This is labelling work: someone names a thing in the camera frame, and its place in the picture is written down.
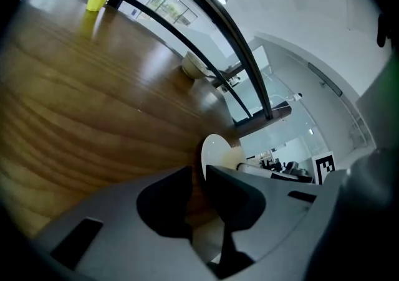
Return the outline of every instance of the white bowl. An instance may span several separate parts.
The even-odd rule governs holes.
[[[181,68],[191,79],[202,79],[208,76],[205,64],[191,52],[187,52],[181,63]]]

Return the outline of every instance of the white wall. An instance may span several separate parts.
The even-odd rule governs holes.
[[[290,140],[285,147],[272,152],[273,158],[279,158],[281,164],[296,161],[300,163],[311,157],[310,151],[301,137]]]
[[[260,38],[258,38],[256,36],[251,35],[251,33],[249,31],[243,29],[242,27],[240,27],[240,31],[243,33],[244,38],[245,38],[246,42],[248,43],[248,46],[249,46],[251,51],[254,52],[254,50],[256,50],[258,47],[263,46],[264,39],[260,39]],[[237,62],[238,62],[238,57],[237,57],[237,55],[235,53],[231,54],[226,60],[226,63],[227,63],[228,66],[233,66]],[[259,68],[262,68],[262,66],[264,66],[264,65],[267,65],[267,64],[265,62],[264,62],[264,64],[260,64],[260,65],[258,64]],[[267,72],[265,71],[264,73],[268,75],[271,72],[270,71],[267,71]]]
[[[260,70],[265,69],[266,66],[269,65],[269,60],[262,45],[259,46],[257,49],[253,50],[252,54]]]
[[[249,32],[248,30],[245,30],[245,29],[241,28],[240,31],[241,31],[241,34],[243,35],[243,37],[244,37],[244,39],[245,39],[245,41],[247,43],[251,42],[255,38],[253,36],[253,33]],[[224,56],[226,56],[228,58],[230,56],[234,56],[235,55],[235,52],[233,51],[233,48],[230,46],[229,42],[222,35],[222,33],[219,31],[219,29],[216,28],[215,31],[213,31],[213,33],[211,33],[211,37],[215,41],[215,43],[218,45],[218,47],[221,49],[221,51],[223,52]],[[227,66],[233,65],[237,61],[238,61],[238,59],[235,60],[233,63],[228,61]]]

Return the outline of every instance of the white plate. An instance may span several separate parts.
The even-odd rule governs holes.
[[[230,151],[230,144],[216,134],[209,135],[204,140],[201,151],[202,172],[206,179],[206,165],[222,166],[223,156]]]

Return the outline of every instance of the handrail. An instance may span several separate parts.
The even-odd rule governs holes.
[[[273,118],[272,109],[267,95],[266,87],[263,82],[261,71],[259,70],[255,58],[241,34],[236,23],[229,13],[217,0],[193,0],[202,10],[207,13],[211,20],[216,24],[223,36],[230,43],[237,54],[238,59],[248,74],[248,77],[255,88],[259,101],[263,107],[264,116],[267,120]]]

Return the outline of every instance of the wood grain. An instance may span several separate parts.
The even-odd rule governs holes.
[[[85,3],[26,0],[3,41],[2,200],[34,236],[97,189],[188,164],[188,221],[204,224],[198,150],[212,133],[238,142],[223,96],[144,27]]]

